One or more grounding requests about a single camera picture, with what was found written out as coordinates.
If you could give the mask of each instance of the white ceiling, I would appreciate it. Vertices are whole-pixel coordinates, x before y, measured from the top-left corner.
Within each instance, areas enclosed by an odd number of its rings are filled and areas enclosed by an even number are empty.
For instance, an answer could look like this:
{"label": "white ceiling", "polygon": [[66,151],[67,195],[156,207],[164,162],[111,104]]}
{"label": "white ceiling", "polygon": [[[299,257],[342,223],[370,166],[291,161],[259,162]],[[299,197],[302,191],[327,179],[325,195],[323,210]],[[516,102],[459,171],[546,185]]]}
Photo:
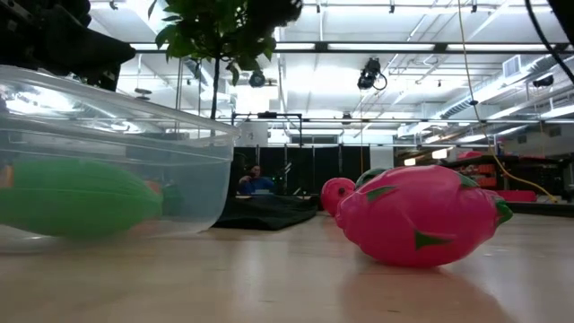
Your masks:
{"label": "white ceiling", "polygon": [[[153,23],[147,20],[145,13],[151,0],[117,1],[119,10],[113,11],[108,1],[92,1],[91,28],[127,42],[153,42],[155,31]],[[533,1],[535,4],[545,4],[545,1]],[[317,13],[315,0],[305,1],[300,19],[293,25],[281,31],[280,41],[407,41],[409,34],[421,21],[425,12],[429,11],[432,0],[396,0],[396,11],[388,12],[388,6],[373,5],[389,4],[389,0],[320,0],[321,13]],[[456,13],[443,13],[444,7],[451,5],[456,9],[457,0],[438,0],[437,7],[442,12],[432,12],[426,17],[410,41],[423,42],[460,42],[460,29]],[[539,42],[526,11],[523,1],[478,0],[481,10],[477,13],[464,13],[465,34],[472,36],[468,41],[484,42]],[[489,21],[492,13],[483,10],[495,10],[499,5],[509,4],[510,8],[500,10],[496,18]],[[545,12],[537,17],[550,42],[567,42],[559,23],[552,13],[543,7]],[[394,55],[377,55],[384,66]],[[322,118],[341,117],[344,111],[368,112],[368,117],[376,117],[381,113],[403,112],[400,118],[417,118],[423,114],[423,107],[439,105],[457,95],[467,92],[464,58],[460,55],[450,57],[428,57],[421,55],[399,55],[393,64],[385,71],[388,77],[388,88],[378,97],[367,97],[364,104],[358,103],[365,95],[372,92],[360,92],[357,88],[357,78],[367,60],[373,57],[369,54],[281,54],[280,59],[274,57],[272,63],[265,62],[264,72],[267,77],[277,79],[278,62],[285,65],[283,86],[288,93],[286,109],[293,113],[304,113],[309,116]],[[501,63],[509,59],[506,55],[474,55],[469,57],[473,83],[479,83],[491,75],[501,71]],[[415,81],[421,79],[432,65],[441,61],[442,64],[422,84]],[[153,91],[152,101],[175,107],[176,89],[178,82],[178,61],[166,63],[163,54],[144,54],[141,59],[141,69],[138,77],[138,59],[134,59],[122,68],[118,90],[128,95],[136,95],[136,87]],[[181,107],[192,113],[197,113],[198,107],[204,115],[211,107],[209,100],[200,100],[209,96],[207,87],[199,88],[198,81],[184,68],[185,76],[182,84]],[[212,73],[209,64],[205,65],[207,74]],[[223,79],[230,76],[223,73]],[[512,106],[518,99],[524,100],[523,94],[517,93],[524,87],[514,89],[515,95],[504,99],[493,98],[492,102],[502,108]],[[224,86],[220,92],[248,93],[240,95],[239,100],[262,96],[277,98],[269,94],[269,89],[262,91],[235,91],[230,86]],[[238,102],[241,112],[247,112],[249,106],[259,104],[261,100]],[[271,100],[264,109],[279,109],[278,100]],[[219,105],[219,115],[229,116],[230,105],[222,101]]]}

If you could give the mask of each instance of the pink toy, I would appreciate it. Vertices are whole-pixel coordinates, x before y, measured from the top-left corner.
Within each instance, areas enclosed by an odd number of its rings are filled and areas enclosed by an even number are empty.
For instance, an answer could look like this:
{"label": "pink toy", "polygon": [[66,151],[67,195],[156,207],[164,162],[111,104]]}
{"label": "pink toy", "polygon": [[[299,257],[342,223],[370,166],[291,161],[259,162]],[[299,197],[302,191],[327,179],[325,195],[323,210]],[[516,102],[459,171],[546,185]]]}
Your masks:
{"label": "pink toy", "polygon": [[355,183],[350,179],[330,179],[321,189],[321,204],[331,216],[335,216],[339,203],[348,197],[354,188]]}
{"label": "pink toy", "polygon": [[440,166],[377,176],[339,205],[337,224],[368,255],[392,266],[459,260],[512,217],[495,192]]}

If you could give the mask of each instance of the plastic bin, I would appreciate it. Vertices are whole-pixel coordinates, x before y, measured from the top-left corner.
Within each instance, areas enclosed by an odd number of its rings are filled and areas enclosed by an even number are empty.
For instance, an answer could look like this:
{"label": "plastic bin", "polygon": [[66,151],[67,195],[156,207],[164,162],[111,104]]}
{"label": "plastic bin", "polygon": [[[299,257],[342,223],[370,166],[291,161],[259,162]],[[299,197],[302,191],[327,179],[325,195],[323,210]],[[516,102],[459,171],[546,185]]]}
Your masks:
{"label": "plastic bin", "polygon": [[[58,232],[57,238],[39,234],[43,227],[33,229],[33,232],[23,231],[28,227],[35,228],[38,223],[27,218],[29,222],[22,224],[23,219],[14,211],[25,208],[25,216],[41,221],[53,219],[52,223],[46,223],[53,226],[61,220],[58,218],[61,214],[56,210],[59,205],[65,205],[65,198],[62,198],[65,195],[60,193],[68,189],[67,182],[70,183],[69,190],[75,193],[107,189],[114,194],[130,185],[145,190],[141,184],[145,183],[150,191],[161,196],[161,210],[157,216],[145,217],[129,226],[124,230],[127,235],[198,232],[212,226],[221,215],[233,141],[239,135],[237,128],[11,66],[0,66],[0,97],[0,252],[33,251],[70,240],[66,235],[69,232],[65,231],[70,228],[61,233],[58,228],[50,227],[50,232]],[[94,167],[103,165],[101,169],[108,167],[109,170],[104,170],[102,177],[99,175],[101,170],[91,171],[88,167],[85,173],[63,175],[65,178],[61,181],[53,180],[56,176],[54,167],[62,165],[56,173],[66,174],[71,171],[65,166],[70,162],[96,165]],[[23,164],[36,167],[26,169],[21,166]],[[120,178],[104,180],[107,176],[115,176],[116,171]],[[22,201],[13,205],[14,198],[6,194],[14,194],[15,186],[31,189],[29,205]],[[48,198],[48,191],[57,198]],[[18,191],[18,198],[27,201],[27,196],[21,192],[25,190]],[[143,194],[150,196],[149,191]],[[109,207],[105,215],[112,221],[120,217],[125,219],[133,210],[118,209],[132,203],[129,198],[115,204],[105,198],[101,201],[99,206],[103,210]],[[81,226],[82,221],[93,227],[99,225],[98,219],[90,218],[90,214],[101,214],[92,211],[95,209],[93,204],[86,203],[83,209],[81,203],[76,203],[75,207],[76,226]]]}

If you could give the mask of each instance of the ceiling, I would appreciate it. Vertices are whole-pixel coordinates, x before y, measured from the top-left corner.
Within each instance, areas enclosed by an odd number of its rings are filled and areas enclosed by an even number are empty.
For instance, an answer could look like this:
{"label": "ceiling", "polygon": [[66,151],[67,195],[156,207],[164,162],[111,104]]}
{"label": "ceiling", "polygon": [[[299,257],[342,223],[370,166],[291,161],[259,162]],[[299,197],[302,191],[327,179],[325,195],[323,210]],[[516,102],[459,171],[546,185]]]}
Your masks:
{"label": "ceiling", "polygon": [[[152,0],[91,1],[93,18],[90,28],[131,43],[153,42],[161,29],[161,11],[147,19]],[[389,13],[390,3],[396,5]],[[463,1],[463,22],[468,42],[533,42],[540,40],[528,19],[524,1],[477,0],[478,10],[471,13],[473,1]],[[534,0],[537,18],[550,42],[567,42],[567,38],[545,1]],[[410,41],[460,42],[457,0],[306,0],[298,21],[276,32],[280,41]],[[360,91],[357,79],[370,57],[377,57],[384,67],[388,87],[383,92]],[[502,63],[513,55],[470,55],[473,85],[489,82],[502,72]],[[272,62],[259,60],[268,79],[280,78],[279,87],[251,89],[247,85],[230,86],[230,75],[223,71],[220,83],[218,117],[229,117],[231,107],[237,112],[288,111],[309,118],[340,118],[350,112],[359,118],[431,118],[447,102],[468,93],[465,60],[462,55],[394,55],[394,54],[281,54]],[[152,91],[152,102],[176,108],[178,60],[166,63],[164,54],[142,54],[122,66],[118,91],[137,96],[136,88]],[[183,66],[180,108],[208,116],[211,108],[213,67],[205,62],[202,82],[191,69]],[[558,76],[554,90],[567,84]],[[525,83],[515,83],[505,91],[490,95],[482,104],[489,114],[511,108],[549,89],[532,89],[526,94]],[[378,128],[397,129],[400,124],[376,124]],[[445,128],[421,130],[432,135]]]}

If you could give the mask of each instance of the red toy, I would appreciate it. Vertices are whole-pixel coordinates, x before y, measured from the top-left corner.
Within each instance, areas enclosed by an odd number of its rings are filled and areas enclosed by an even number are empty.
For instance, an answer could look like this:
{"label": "red toy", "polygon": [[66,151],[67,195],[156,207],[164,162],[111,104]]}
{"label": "red toy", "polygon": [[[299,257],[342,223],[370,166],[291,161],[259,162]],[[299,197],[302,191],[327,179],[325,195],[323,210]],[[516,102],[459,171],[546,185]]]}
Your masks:
{"label": "red toy", "polygon": [[330,179],[321,189],[321,204],[331,216],[337,213],[337,207],[354,190],[355,183],[350,179]]}
{"label": "red toy", "polygon": [[512,216],[495,192],[440,166],[388,170],[339,205],[337,224],[368,255],[392,266],[459,260]]}

